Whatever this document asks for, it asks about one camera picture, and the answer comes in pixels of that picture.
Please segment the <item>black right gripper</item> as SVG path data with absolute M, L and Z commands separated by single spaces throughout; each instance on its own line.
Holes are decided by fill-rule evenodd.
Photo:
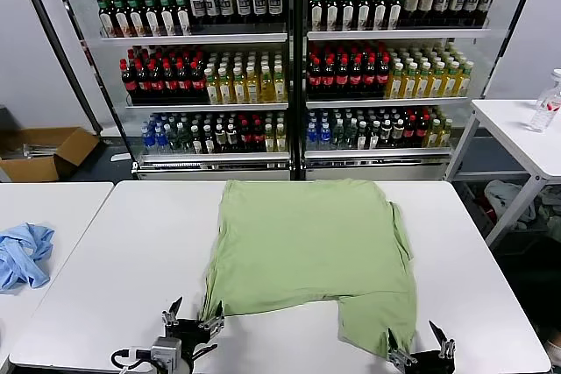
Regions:
M 455 372 L 456 344 L 448 339 L 443 330 L 433 321 L 429 321 L 430 328 L 436 337 L 440 350 L 417 352 L 410 355 L 399 348 L 392 330 L 387 330 L 388 351 L 387 359 L 394 367 L 405 367 L 406 374 L 453 374 Z

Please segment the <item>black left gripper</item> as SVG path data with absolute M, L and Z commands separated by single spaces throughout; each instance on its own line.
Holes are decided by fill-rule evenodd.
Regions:
M 177 319 L 182 297 L 174 301 L 168 310 L 162 312 L 166 337 L 181 341 L 181 358 L 187 364 L 217 348 L 217 344 L 209 344 L 224 327 L 223 302 L 220 301 L 214 315 L 207 321 Z

